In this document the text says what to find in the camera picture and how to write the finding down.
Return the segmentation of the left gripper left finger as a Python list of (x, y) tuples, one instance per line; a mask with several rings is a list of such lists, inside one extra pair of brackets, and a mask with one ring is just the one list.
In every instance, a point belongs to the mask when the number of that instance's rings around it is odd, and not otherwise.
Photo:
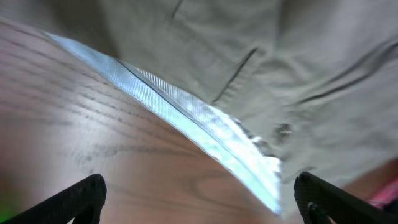
[(103, 176), (93, 174), (4, 223), (98, 224), (106, 194)]

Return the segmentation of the khaki green shorts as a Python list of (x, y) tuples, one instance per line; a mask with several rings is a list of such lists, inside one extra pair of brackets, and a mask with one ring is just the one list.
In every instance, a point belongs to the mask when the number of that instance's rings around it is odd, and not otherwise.
[(397, 2), (36, 1), (30, 22), (220, 161), (269, 209), (397, 158)]

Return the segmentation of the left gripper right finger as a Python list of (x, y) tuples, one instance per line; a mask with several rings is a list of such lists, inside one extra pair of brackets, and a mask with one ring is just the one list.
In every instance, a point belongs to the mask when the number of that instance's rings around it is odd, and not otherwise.
[(296, 178), (294, 197), (305, 224), (397, 224), (397, 208), (376, 208), (309, 172)]

